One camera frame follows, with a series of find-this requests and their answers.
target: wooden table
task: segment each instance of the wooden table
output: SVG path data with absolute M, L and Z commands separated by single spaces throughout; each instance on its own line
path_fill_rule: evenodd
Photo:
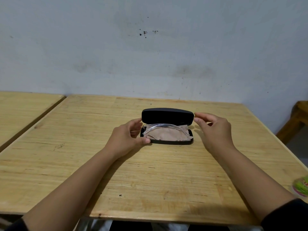
M 0 91 L 0 152 L 64 98 L 58 94 Z
M 242 104 L 72 95 L 0 155 L 0 212 L 26 213 L 145 108 L 226 117 L 236 147 L 289 188 L 307 168 Z M 192 124 L 192 145 L 145 146 L 113 164 L 86 215 L 110 219 L 257 224 Z

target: black sleeve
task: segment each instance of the black sleeve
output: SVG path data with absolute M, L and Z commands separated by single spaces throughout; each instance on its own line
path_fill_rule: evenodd
M 261 226 L 264 231 L 299 230 L 306 226 L 307 220 L 308 204 L 301 199 L 294 199 L 268 214 Z
M 15 221 L 4 231 L 29 231 L 23 219 Z

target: hand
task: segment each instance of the hand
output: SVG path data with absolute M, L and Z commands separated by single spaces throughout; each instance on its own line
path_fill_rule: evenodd
M 235 148 L 231 136 L 231 124 L 227 119 L 210 113 L 196 112 L 194 121 L 201 127 L 205 135 L 204 145 L 210 153 Z
M 135 147 L 141 147 L 144 144 L 150 143 L 151 140 L 149 138 L 137 138 L 141 127 L 141 118 L 137 118 L 114 128 L 104 149 L 114 154 L 115 158 L 118 159 Z

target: green object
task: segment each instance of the green object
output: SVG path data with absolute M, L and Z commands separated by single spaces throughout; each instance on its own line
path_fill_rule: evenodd
M 292 189 L 301 197 L 308 197 L 308 176 L 296 179 L 293 182 Z

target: wooden chair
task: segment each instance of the wooden chair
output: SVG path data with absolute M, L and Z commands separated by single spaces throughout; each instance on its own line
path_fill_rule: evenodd
M 297 101 L 293 106 L 290 120 L 276 136 L 281 142 L 287 144 L 304 125 L 308 125 L 308 101 Z

